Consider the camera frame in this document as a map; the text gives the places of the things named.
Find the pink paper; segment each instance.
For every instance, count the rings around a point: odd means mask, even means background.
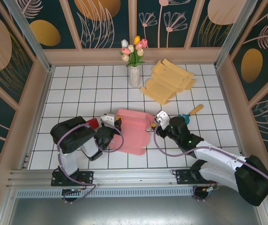
[[[150,139],[150,134],[145,131],[154,120],[154,116],[127,109],[119,109],[117,115],[121,116],[121,132],[124,136],[124,145],[120,149],[122,152],[143,155]],[[110,148],[115,150],[121,145],[122,138],[115,135],[110,143]]]

